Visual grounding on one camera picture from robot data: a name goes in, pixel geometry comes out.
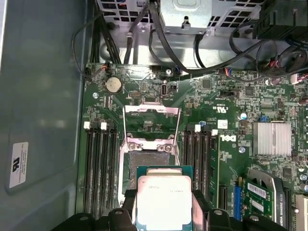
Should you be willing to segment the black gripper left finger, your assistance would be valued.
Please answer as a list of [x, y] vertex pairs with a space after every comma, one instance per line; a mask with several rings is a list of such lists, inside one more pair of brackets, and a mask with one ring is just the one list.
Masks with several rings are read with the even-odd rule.
[[95, 219], [92, 214], [78, 213], [53, 228], [54, 231], [136, 231], [132, 215], [136, 190], [127, 190], [120, 208], [111, 210], [107, 216]]

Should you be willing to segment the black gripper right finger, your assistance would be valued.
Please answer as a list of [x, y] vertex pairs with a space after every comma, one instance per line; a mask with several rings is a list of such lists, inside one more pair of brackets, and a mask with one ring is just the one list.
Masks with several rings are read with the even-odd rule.
[[242, 221], [230, 217], [222, 209], [209, 207], [200, 190], [192, 192], [193, 231], [284, 231], [286, 228], [261, 216], [249, 215]]

